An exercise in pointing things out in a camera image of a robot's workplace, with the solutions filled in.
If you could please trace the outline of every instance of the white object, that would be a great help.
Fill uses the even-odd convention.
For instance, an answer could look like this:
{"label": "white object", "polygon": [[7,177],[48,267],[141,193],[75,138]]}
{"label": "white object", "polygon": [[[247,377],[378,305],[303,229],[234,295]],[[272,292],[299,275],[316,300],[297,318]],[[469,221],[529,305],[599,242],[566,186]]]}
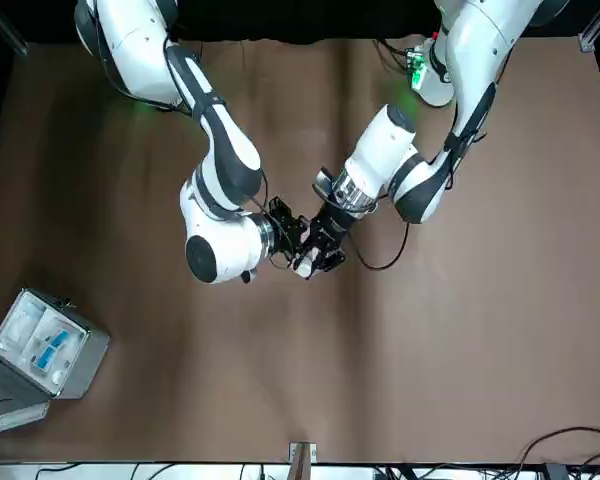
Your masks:
{"label": "white object", "polygon": [[[467,0],[457,11],[445,45],[445,65],[457,97],[457,118],[451,129],[456,138],[464,139],[468,146],[484,122],[489,108],[480,113],[475,129],[468,124],[492,84],[498,69],[515,42],[529,24],[542,0]],[[460,155],[443,148],[431,165],[418,165],[393,198],[401,215],[407,221],[425,222],[438,207],[450,175],[462,160]],[[398,205],[402,198],[412,205]]]}
{"label": "white object", "polygon": [[166,22],[155,0],[87,0],[87,4],[94,21],[100,22],[100,41],[127,90],[150,101],[172,105],[184,101],[209,138],[207,155],[180,195],[192,272],[217,283],[252,270],[267,252],[259,227],[241,208],[259,189],[257,150],[215,96],[190,52],[170,42],[165,45]]}
{"label": "white object", "polygon": [[344,164],[356,187],[372,199],[391,180],[416,135],[415,128],[409,131],[392,122],[387,108],[382,107],[371,120]]}

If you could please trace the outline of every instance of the metal case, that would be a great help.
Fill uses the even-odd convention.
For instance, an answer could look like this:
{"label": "metal case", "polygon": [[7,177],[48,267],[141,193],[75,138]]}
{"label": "metal case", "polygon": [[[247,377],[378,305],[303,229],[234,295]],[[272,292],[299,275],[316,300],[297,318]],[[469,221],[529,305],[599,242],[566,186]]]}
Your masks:
{"label": "metal case", "polygon": [[109,336],[68,301],[20,292],[0,325],[0,431],[40,420],[89,388]]}

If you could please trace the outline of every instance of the white robotic arm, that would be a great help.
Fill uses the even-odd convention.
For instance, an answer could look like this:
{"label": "white robotic arm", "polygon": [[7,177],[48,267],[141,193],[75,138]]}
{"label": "white robotic arm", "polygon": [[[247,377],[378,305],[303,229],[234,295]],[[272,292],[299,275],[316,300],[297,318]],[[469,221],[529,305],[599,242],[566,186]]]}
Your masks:
{"label": "white robotic arm", "polygon": [[[434,48],[432,55],[444,54],[440,63],[448,70],[457,112],[444,147],[431,164],[403,159],[396,171],[389,197],[410,223],[422,223],[436,210],[493,104],[498,69],[542,0],[467,0],[461,7],[455,0],[437,3],[443,26],[445,11],[453,19],[448,34],[441,31],[445,48]],[[445,10],[442,5],[449,3],[453,5]]]}
{"label": "white robotic arm", "polygon": [[248,281],[274,243],[268,219],[242,209],[260,188],[260,157],[194,55],[168,41],[176,15],[174,0],[79,0],[75,10],[83,44],[115,65],[125,94],[164,109],[184,102],[206,132],[209,152],[180,192],[187,261],[203,282]]}
{"label": "white robotic arm", "polygon": [[278,252],[304,278],[329,271],[344,261],[342,240],[375,210],[383,188],[405,222],[422,223],[431,216],[491,108],[499,67],[543,2],[435,1],[442,28],[430,52],[436,75],[425,86],[429,93],[439,87],[437,101],[457,97],[444,147],[432,162],[425,161],[412,145],[415,126],[396,106],[386,105],[339,176],[320,172],[314,190],[324,204],[308,220],[294,217],[279,198],[267,212],[267,206],[259,214],[243,210],[260,187],[260,157],[195,56],[167,39],[176,0],[78,0],[80,38],[110,80],[107,69],[115,65],[128,90],[122,93],[165,110],[183,102],[209,138],[209,152],[180,191],[186,257],[199,280],[242,276],[249,281],[255,266]]}

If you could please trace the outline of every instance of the brown mat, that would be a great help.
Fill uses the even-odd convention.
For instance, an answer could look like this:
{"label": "brown mat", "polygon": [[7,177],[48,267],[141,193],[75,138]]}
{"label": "brown mat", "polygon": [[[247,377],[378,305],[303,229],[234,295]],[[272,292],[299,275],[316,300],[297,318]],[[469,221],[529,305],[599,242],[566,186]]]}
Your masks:
{"label": "brown mat", "polygon": [[[415,115],[426,157],[450,126],[368,41],[243,47],[205,45],[205,68],[299,213],[383,103]],[[487,128],[388,272],[352,258],[309,283],[266,265],[253,284],[204,286],[178,208],[204,134],[119,97],[79,46],[33,46],[0,121],[0,321],[34,286],[114,343],[85,399],[0,435],[0,457],[282,461],[310,440],[320,461],[508,462],[540,434],[600,425],[594,57],[521,41]],[[383,205],[355,235],[381,263],[402,229]],[[574,434],[532,460],[598,449]]]}

